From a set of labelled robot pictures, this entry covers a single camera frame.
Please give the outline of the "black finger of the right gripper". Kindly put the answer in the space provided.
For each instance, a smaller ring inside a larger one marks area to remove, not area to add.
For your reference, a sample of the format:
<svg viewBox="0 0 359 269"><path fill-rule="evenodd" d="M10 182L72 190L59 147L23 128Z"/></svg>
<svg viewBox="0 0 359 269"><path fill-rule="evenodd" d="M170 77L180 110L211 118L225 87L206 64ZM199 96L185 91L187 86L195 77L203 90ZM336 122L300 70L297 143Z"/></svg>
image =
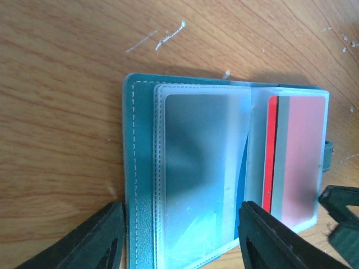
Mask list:
<svg viewBox="0 0 359 269"><path fill-rule="evenodd" d="M329 185L319 203L338 225L330 233L330 245L352 268L358 268L358 216L348 206L358 206L358 188Z"/></svg>

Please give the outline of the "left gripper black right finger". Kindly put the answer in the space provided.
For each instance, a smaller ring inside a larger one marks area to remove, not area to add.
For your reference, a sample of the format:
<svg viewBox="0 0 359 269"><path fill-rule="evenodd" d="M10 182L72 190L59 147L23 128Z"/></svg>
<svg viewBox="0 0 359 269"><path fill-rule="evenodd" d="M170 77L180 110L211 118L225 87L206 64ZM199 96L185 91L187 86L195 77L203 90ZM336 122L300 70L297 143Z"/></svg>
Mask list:
<svg viewBox="0 0 359 269"><path fill-rule="evenodd" d="M352 268L299 236L315 223L312 217L289 228L255 202L243 203L238 229L245 268Z"/></svg>

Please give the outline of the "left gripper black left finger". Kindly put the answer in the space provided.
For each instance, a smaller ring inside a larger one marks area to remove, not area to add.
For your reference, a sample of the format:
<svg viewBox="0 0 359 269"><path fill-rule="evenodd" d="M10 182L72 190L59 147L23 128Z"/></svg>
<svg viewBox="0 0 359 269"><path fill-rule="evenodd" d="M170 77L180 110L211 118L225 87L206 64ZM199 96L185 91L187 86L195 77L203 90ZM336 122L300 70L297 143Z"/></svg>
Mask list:
<svg viewBox="0 0 359 269"><path fill-rule="evenodd" d="M110 202L18 268L120 268L124 241L122 203Z"/></svg>

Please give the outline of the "red white credit card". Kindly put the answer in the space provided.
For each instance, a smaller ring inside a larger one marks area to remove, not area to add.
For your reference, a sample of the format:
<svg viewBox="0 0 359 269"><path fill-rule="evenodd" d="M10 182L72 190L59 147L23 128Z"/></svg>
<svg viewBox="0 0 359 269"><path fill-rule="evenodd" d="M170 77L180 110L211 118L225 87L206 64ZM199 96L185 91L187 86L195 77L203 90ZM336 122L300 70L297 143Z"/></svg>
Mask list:
<svg viewBox="0 0 359 269"><path fill-rule="evenodd" d="M296 233L316 223L327 117L326 96L268 100L262 207Z"/></svg>

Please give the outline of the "blue card holder wallet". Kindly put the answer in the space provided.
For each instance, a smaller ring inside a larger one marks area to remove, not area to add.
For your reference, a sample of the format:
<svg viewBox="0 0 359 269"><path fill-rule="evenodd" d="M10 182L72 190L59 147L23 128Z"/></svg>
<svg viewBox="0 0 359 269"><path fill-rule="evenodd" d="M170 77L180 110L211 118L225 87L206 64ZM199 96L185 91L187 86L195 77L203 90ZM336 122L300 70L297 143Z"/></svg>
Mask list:
<svg viewBox="0 0 359 269"><path fill-rule="evenodd" d="M122 123L128 268L200 268L240 243L243 202L262 207L271 96L316 86L129 74Z"/></svg>

